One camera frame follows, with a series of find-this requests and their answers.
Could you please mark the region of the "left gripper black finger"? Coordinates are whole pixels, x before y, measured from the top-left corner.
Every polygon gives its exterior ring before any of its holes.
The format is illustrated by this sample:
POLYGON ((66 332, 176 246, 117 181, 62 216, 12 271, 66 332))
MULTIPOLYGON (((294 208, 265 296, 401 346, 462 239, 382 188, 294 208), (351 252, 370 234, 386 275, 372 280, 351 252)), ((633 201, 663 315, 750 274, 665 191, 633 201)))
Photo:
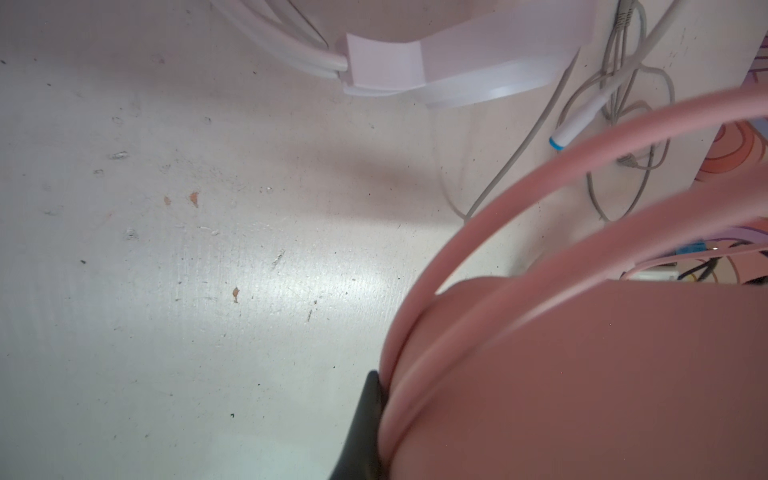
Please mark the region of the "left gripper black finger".
POLYGON ((387 395, 381 386, 379 373, 370 371, 330 480, 384 478, 378 453, 378 430, 386 402, 387 395))

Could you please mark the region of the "pink headphones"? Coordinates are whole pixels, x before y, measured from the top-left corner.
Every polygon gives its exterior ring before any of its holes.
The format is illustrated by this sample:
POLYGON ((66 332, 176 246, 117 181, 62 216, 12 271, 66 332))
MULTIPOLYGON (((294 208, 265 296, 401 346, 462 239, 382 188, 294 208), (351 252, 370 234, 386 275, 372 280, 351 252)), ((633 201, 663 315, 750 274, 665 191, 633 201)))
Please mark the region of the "pink headphones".
POLYGON ((379 372, 391 479, 763 479, 767 292, 633 281, 634 269, 767 211, 759 164, 679 193, 515 278, 446 279, 501 227, 619 156, 762 117, 753 85, 679 102, 567 147, 438 253, 379 372))

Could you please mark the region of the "white headphones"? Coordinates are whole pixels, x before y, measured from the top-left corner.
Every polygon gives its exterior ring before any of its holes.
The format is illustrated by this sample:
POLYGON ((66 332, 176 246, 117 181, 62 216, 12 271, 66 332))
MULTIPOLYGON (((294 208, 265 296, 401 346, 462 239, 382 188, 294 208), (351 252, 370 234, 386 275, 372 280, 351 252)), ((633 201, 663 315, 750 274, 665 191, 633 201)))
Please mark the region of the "white headphones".
POLYGON ((307 74, 338 80, 347 95, 405 94, 429 108, 481 103, 551 83, 593 35, 594 1, 524 1, 411 42, 353 34, 335 47, 289 1, 267 17, 247 1, 215 7, 258 47, 307 74))

